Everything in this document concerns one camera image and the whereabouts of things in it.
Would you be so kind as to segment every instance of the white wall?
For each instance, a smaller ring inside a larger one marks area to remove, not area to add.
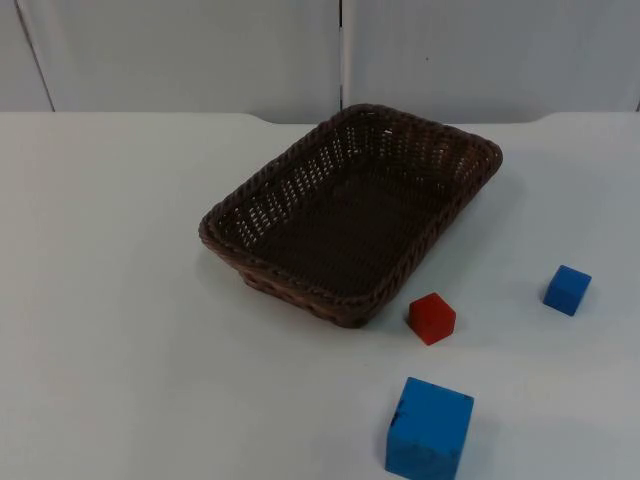
[[[339,106],[337,0],[20,3],[56,110],[315,122]]]
[[[0,0],[0,111],[51,110],[13,0]]]
[[[344,0],[345,102],[448,122],[634,111],[638,18],[638,0]]]

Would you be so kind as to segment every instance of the brown wicker basket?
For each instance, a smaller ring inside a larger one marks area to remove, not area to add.
[[[502,163],[500,148],[391,108],[347,108],[217,204],[200,238],[258,290],[364,325]]]

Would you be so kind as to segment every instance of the toy block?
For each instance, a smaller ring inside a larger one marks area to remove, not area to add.
[[[591,276],[565,265],[560,265],[551,279],[543,303],[573,316],[591,282]]]
[[[385,470],[409,480],[453,480],[473,398],[409,377],[387,434]]]
[[[427,345],[451,335],[455,324],[456,312],[437,293],[409,306],[409,326]]]

